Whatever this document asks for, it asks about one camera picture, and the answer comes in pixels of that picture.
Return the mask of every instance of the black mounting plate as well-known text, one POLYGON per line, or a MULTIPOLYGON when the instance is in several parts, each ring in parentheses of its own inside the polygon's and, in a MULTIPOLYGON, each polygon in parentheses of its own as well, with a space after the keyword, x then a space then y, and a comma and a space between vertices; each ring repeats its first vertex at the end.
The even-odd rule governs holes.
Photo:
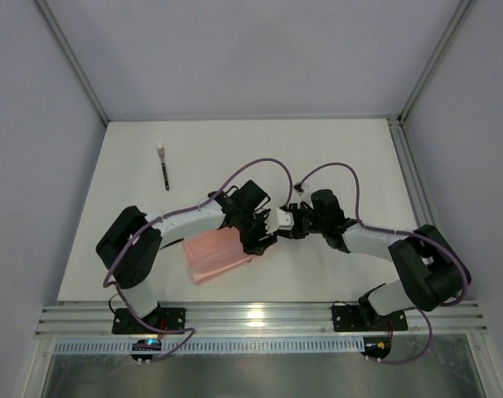
POLYGON ((404 311, 395 311, 384 318, 381 325, 368 328, 358 312, 358 304, 344 304, 331 306, 334 332, 386 332, 386 323, 390 319, 395 332, 408 330, 408 322, 404 311))
MULTIPOLYGON (((112 334, 153 334, 140 325, 127 308, 117 308, 113 320, 112 334)), ((184 308, 159 308, 148 315, 149 324, 163 330, 182 330, 185 327, 186 310, 184 308)))

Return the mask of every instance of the gray panel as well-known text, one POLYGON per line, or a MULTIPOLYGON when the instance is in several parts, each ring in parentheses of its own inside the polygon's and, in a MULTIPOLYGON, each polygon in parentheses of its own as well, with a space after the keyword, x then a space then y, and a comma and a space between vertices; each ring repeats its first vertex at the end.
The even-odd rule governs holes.
POLYGON ((0 397, 53 303, 104 126, 30 1, 0 2, 0 397))
MULTIPOLYGON (((393 358, 412 356, 425 337, 396 337, 393 358)), ((431 352, 409 366, 365 362, 358 353, 175 357, 138 367, 126 357, 55 357, 44 397, 408 397, 479 398, 484 392, 464 336, 435 337, 431 352)))
POLYGON ((503 0, 477 3, 406 125, 503 358, 503 0))
POLYGON ((458 0, 48 0, 112 120, 402 110, 458 0))

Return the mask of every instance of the black cable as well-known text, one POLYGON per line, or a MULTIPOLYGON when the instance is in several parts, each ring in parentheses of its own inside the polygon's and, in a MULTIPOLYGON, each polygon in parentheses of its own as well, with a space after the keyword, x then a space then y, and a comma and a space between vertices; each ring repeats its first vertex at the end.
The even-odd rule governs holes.
POLYGON ((113 309, 113 307, 111 306, 111 300, 113 300, 115 297, 118 296, 118 293, 114 294, 113 296, 111 296, 111 298, 109 299, 108 301, 108 307, 109 307, 109 311, 111 311, 113 313, 113 315, 117 315, 117 313, 115 312, 115 310, 113 309))

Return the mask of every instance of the pink cloth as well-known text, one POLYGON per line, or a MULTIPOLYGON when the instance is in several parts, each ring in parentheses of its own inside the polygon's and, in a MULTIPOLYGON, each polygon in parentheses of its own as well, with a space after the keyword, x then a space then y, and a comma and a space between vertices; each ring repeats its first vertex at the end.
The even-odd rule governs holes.
POLYGON ((254 255, 242 251, 236 228, 209 231, 186 240, 183 250, 197 284, 203 284, 254 258, 254 255))

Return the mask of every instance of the purple cable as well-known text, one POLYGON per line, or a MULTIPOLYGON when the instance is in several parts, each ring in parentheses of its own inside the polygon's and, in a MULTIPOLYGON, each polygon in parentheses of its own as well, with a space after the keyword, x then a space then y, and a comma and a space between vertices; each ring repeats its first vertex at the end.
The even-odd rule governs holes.
MULTIPOLYGON (((396 231, 396 230, 391 230, 391 229, 387 229, 387 228, 380 228, 380 227, 376 227, 376 226, 368 226, 368 225, 366 225, 361 220, 361 217, 360 217, 360 179, 358 178, 358 175, 356 174, 356 171, 355 171, 354 168, 352 168, 352 166, 350 166, 350 165, 348 165, 346 163, 340 163, 340 162, 325 163, 325 164, 323 164, 323 165, 321 165, 319 167, 316 167, 311 172, 309 172, 301 180, 300 184, 302 185, 310 176, 312 176, 314 173, 318 172, 322 168, 330 167, 330 166, 344 167, 344 168, 348 169, 351 172, 352 177, 354 178, 355 185, 356 185, 355 218, 356 218, 356 221, 358 221, 358 223, 364 229, 366 229, 368 231, 383 233, 383 234, 410 236, 410 237, 422 240, 423 242, 426 242, 426 243, 430 244, 431 246, 435 247, 437 250, 439 250, 442 253, 444 253, 454 263, 454 265, 456 266, 457 270, 459 271, 459 274, 461 275, 463 289, 462 289, 461 294, 459 295, 459 297, 456 298, 454 301, 452 301, 451 303, 443 303, 441 305, 442 306, 453 306, 453 305, 457 305, 461 301, 463 301, 465 299, 465 297, 467 296, 467 293, 468 293, 468 279, 467 279, 467 275, 465 274, 465 270, 463 269, 461 262, 448 249, 446 249, 445 247, 441 246, 436 241, 431 240, 431 239, 429 239, 429 238, 427 238, 425 236, 416 234, 414 232, 410 232, 410 231, 396 231)), ((433 341, 432 324, 430 323, 430 321, 428 319, 428 316, 426 315, 426 313, 424 313, 423 310, 421 310, 420 308, 415 308, 415 309, 420 312, 420 314, 426 320, 426 324, 428 325, 428 341, 426 342, 426 346, 424 347, 424 349, 419 354, 417 354, 413 358, 404 359, 404 360, 401 360, 401 361, 382 360, 382 361, 380 361, 381 363, 384 363, 386 365, 406 365, 406 364, 409 364, 411 362, 417 361, 419 358, 423 357, 428 352, 428 349, 431 347, 432 341, 433 341)))
POLYGON ((234 172, 227 179, 227 181, 224 182, 224 184, 220 187, 220 189, 218 191, 216 191, 215 194, 212 195, 206 201, 204 201, 204 202, 202 202, 202 203, 200 203, 199 205, 196 205, 196 206, 190 206, 190 207, 185 207, 185 208, 179 209, 179 210, 169 211, 168 213, 165 213, 162 217, 157 217, 156 219, 148 222, 143 227, 141 227, 137 232, 135 232, 133 234, 133 236, 131 238, 129 238, 128 242, 126 243, 126 245, 124 245, 124 247, 122 248, 122 250, 120 251, 120 253, 118 253, 117 258, 111 264, 111 267, 109 267, 108 273, 105 275, 104 282, 102 283, 102 285, 105 288, 108 288, 111 285, 111 283, 109 282, 109 279, 114 274, 115 270, 117 269, 118 265, 120 264, 120 261, 122 260, 122 258, 126 254, 126 252, 129 250, 129 248, 132 246, 133 242, 145 230, 147 230, 149 227, 153 226, 154 224, 157 224, 158 222, 166 220, 169 217, 177 216, 178 214, 187 213, 188 211, 194 211, 194 210, 197 210, 198 208, 202 208, 202 207, 207 206, 209 203, 211 203, 212 201, 214 201, 224 191, 224 189, 227 188, 227 186, 230 184, 231 181, 233 181, 235 179, 236 176, 238 176, 245 169, 247 169, 247 168, 249 168, 249 167, 251 167, 251 166, 253 166, 253 165, 257 164, 257 163, 261 163, 261 162, 273 162, 273 163, 277 163, 286 172, 286 175, 288 176, 288 183, 290 185, 290 190, 289 190, 289 193, 288 193, 288 199, 286 200, 286 203, 285 203, 285 206, 286 206, 290 202, 290 200, 292 199, 293 180, 292 180, 292 175, 290 174, 288 168, 284 165, 284 163, 282 163, 280 160, 277 160, 277 159, 274 159, 274 158, 260 158, 260 159, 254 160, 253 162, 249 162, 249 163, 245 164, 244 166, 242 166, 241 168, 239 168, 236 172, 234 172))

